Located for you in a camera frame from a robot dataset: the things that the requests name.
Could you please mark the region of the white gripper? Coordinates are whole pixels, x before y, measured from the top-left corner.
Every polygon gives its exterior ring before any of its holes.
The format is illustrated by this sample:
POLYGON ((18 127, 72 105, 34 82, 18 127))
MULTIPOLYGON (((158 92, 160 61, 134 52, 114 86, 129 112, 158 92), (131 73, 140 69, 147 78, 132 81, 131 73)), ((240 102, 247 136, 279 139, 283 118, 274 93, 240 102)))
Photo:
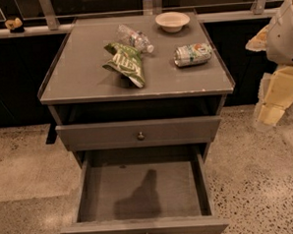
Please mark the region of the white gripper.
MULTIPOLYGON (((249 39, 245 48, 250 51, 266 50, 268 25, 249 39)), ((278 66, 272 74, 264 74, 261 84, 264 87, 263 103, 256 105, 256 121, 259 124, 275 126, 293 104, 293 66, 278 66)))

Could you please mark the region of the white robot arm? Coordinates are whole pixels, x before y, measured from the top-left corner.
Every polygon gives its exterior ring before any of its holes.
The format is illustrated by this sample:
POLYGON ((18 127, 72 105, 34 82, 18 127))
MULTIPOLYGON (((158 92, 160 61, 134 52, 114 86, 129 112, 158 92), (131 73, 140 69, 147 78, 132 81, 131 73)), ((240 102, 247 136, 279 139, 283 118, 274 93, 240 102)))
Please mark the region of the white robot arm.
POLYGON ((255 126, 265 131, 274 127, 293 104, 293 0, 284 0, 268 25, 249 39, 245 48, 265 51, 266 58, 277 67, 261 79, 254 113, 255 126))

